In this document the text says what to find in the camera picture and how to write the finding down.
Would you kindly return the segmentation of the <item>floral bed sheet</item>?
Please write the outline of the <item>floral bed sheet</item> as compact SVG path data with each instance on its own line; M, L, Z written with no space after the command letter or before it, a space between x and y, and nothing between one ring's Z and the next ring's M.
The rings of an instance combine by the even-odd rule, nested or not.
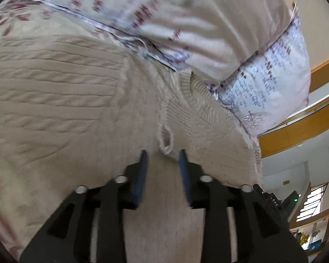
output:
M42 2L3 0L0 3L0 39L46 36L81 36L115 44L108 32Z

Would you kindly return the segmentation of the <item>right floral pillow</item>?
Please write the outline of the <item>right floral pillow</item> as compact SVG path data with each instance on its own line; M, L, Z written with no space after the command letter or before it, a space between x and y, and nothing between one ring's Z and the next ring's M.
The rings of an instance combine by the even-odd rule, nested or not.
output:
M258 136L307 107L311 68L296 7L290 25L265 51L256 53L209 91Z

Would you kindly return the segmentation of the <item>wooden display shelf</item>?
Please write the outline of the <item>wooden display shelf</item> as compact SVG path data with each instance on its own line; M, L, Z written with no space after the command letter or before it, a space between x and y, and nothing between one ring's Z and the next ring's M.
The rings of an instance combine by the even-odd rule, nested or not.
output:
M318 255L329 241L329 208L301 221L290 221L293 235L301 234L301 247L308 257Z

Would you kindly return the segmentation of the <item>beige cable knit sweater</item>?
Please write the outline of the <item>beige cable knit sweater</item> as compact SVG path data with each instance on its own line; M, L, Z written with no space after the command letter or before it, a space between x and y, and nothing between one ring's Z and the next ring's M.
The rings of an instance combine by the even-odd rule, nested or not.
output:
M257 139L189 71L87 37L0 38L0 240L15 259L74 188L101 186L142 150L127 259L198 262L203 213L188 207L179 152L240 187L262 181Z

